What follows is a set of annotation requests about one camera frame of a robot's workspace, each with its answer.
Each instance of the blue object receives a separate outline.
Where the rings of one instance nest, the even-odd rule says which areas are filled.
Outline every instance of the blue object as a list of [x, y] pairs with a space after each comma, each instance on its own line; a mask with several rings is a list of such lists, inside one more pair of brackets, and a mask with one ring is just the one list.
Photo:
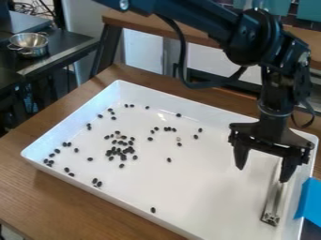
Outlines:
[[321, 22], [321, 1], [320, 0], [300, 0], [298, 2], [299, 19]]
[[305, 217], [321, 228], [321, 181], [309, 178], [303, 185], [294, 218]]

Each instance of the robotic arm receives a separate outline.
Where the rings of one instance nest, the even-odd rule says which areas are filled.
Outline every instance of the robotic arm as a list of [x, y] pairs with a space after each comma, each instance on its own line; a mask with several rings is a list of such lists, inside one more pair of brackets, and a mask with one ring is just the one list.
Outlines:
[[[230, 125], [229, 142], [234, 146], [238, 168], [244, 168], [251, 149], [269, 153], [283, 158], [280, 182], [284, 183], [298, 165], [309, 162], [313, 143], [291, 131], [287, 127], [287, 119], [299, 103], [314, 114], [306, 100], [312, 90], [310, 49], [305, 42], [283, 31], [282, 24], [271, 14], [261, 9], [248, 9], [237, 15], [212, 0], [95, 1], [119, 11], [132, 10], [146, 16], [157, 14], [170, 24], [181, 41], [178, 74], [189, 88], [222, 86], [237, 81], [249, 66], [261, 67], [259, 121]], [[216, 75], [208, 82], [185, 80], [183, 63], [186, 42], [173, 20], [208, 33], [210, 38], [220, 43], [227, 57], [241, 66], [240, 69], [229, 78]]]

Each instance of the metal frame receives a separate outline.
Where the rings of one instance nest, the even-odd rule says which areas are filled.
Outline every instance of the metal frame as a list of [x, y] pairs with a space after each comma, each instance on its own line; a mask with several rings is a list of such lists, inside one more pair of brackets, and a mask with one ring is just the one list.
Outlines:
[[[94, 77], [115, 61], [118, 44], [122, 38], [123, 28], [105, 24], [101, 33], [99, 47], [96, 52], [90, 78]], [[124, 62], [124, 54], [120, 54], [120, 61]]]

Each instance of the stainless steel bowl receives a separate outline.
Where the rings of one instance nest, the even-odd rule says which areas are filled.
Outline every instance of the stainless steel bowl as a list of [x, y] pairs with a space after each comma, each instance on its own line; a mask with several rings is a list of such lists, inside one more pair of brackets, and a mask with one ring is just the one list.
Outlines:
[[8, 48], [24, 58], [40, 57], [48, 53], [47, 33], [21, 33], [9, 39]]

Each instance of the cable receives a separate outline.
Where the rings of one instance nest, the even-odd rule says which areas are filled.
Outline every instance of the cable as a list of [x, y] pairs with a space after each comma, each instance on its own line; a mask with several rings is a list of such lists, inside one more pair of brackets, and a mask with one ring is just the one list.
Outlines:
[[186, 58], [186, 40], [185, 37], [180, 30], [179, 26], [176, 24], [175, 21], [166, 18], [164, 16], [161, 16], [157, 14], [159, 18], [161, 18], [164, 22], [166, 22], [168, 25], [170, 25], [174, 31], [176, 32], [178, 39], [180, 41], [180, 54], [178, 58], [178, 64], [177, 64], [177, 70], [178, 70], [178, 77], [179, 80], [182, 81], [182, 83], [191, 88], [191, 89], [200, 89], [200, 88], [208, 88], [208, 87], [219, 87], [223, 86], [227, 83], [231, 83], [234, 81], [237, 81], [240, 76], [246, 71], [246, 67], [240, 67], [237, 72], [235, 72], [232, 76], [229, 78], [223, 77], [223, 76], [215, 76], [214, 81], [207, 81], [207, 82], [189, 82], [184, 77], [184, 65], [185, 65], [185, 58]]

